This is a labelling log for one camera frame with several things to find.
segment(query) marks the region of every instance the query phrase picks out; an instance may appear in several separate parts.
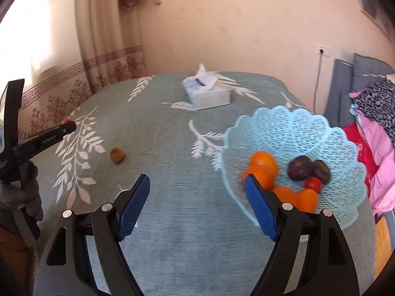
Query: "small brown fruit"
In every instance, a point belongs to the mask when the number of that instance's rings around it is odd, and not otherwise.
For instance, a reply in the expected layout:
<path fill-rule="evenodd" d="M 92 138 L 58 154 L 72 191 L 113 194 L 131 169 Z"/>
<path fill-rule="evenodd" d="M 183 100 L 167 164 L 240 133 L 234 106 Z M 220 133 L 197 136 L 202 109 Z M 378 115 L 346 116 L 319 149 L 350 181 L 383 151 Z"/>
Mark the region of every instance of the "small brown fruit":
<path fill-rule="evenodd" d="M 322 160 L 316 160 L 314 162 L 313 175 L 321 180 L 323 184 L 327 184 L 331 180 L 331 171 Z"/>
<path fill-rule="evenodd" d="M 123 153 L 123 151 L 121 149 L 119 149 L 119 148 L 111 149 L 110 159 L 114 163 L 120 163 L 124 158 L 125 158 L 125 154 Z"/>
<path fill-rule="evenodd" d="M 314 164 L 307 156 L 296 157 L 288 164 L 288 177 L 292 180 L 305 180 L 313 173 Z"/>

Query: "beige curtain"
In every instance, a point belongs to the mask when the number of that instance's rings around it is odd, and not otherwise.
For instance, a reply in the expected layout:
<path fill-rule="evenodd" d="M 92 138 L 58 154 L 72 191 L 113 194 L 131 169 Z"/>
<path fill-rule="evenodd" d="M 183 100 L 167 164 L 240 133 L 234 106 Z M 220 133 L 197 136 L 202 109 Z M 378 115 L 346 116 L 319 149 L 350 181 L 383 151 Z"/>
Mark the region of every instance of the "beige curtain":
<path fill-rule="evenodd" d="M 119 0 L 48 0 L 48 6 L 51 52 L 38 69 L 32 66 L 20 138 L 59 124 L 104 86 L 146 75 L 135 10 L 120 10 Z M 122 12 L 129 12 L 124 27 Z"/>

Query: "orange fruit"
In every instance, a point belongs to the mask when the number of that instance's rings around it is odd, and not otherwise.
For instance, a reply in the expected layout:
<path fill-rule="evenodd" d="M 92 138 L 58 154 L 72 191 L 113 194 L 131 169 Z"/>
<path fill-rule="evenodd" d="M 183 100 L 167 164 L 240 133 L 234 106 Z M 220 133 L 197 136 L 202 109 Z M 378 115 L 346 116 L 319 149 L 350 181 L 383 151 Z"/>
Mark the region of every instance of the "orange fruit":
<path fill-rule="evenodd" d="M 296 193 L 299 211 L 314 213 L 317 208 L 318 194 L 314 189 L 305 188 Z"/>
<path fill-rule="evenodd" d="M 241 175 L 243 184 L 244 184 L 246 177 L 249 174 L 253 174 L 255 176 L 256 180 L 258 180 L 259 184 L 261 185 L 261 187 L 263 189 L 265 189 L 265 190 L 272 190 L 273 189 L 274 174 L 265 166 L 254 165 L 254 166 L 251 166 L 250 168 L 246 169 Z"/>
<path fill-rule="evenodd" d="M 296 193 L 288 187 L 274 187 L 273 192 L 282 203 L 291 203 L 297 207 Z"/>
<path fill-rule="evenodd" d="M 278 175 L 278 164 L 273 156 L 265 151 L 257 151 L 250 157 L 250 166 L 261 165 L 270 169 L 274 176 Z"/>

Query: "framed picture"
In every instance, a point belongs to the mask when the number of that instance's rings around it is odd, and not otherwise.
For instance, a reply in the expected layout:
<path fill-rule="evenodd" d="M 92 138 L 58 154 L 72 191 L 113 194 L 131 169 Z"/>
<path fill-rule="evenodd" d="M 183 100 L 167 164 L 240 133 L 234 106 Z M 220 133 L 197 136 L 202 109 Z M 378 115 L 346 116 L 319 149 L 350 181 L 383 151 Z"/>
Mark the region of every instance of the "framed picture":
<path fill-rule="evenodd" d="M 377 0 L 361 0 L 362 12 L 366 14 L 376 25 L 384 32 L 388 39 L 392 42 L 394 29 L 392 24 Z"/>

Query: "power cord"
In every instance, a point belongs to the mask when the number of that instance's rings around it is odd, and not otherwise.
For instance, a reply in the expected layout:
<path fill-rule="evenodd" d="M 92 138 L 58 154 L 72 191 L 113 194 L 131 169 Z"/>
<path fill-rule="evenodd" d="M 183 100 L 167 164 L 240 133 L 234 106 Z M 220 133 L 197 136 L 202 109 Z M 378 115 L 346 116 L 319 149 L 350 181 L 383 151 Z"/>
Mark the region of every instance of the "power cord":
<path fill-rule="evenodd" d="M 313 99 L 313 112 L 314 114 L 316 113 L 316 97 L 317 97 L 317 90 L 318 90 L 318 83 L 319 83 L 319 75 L 321 74 L 321 64 L 322 64 L 322 55 L 323 55 L 323 49 L 319 49 L 319 65 L 318 65 L 318 75 L 317 75 L 317 82 L 316 82 L 316 88 L 314 90 L 314 99 Z"/>

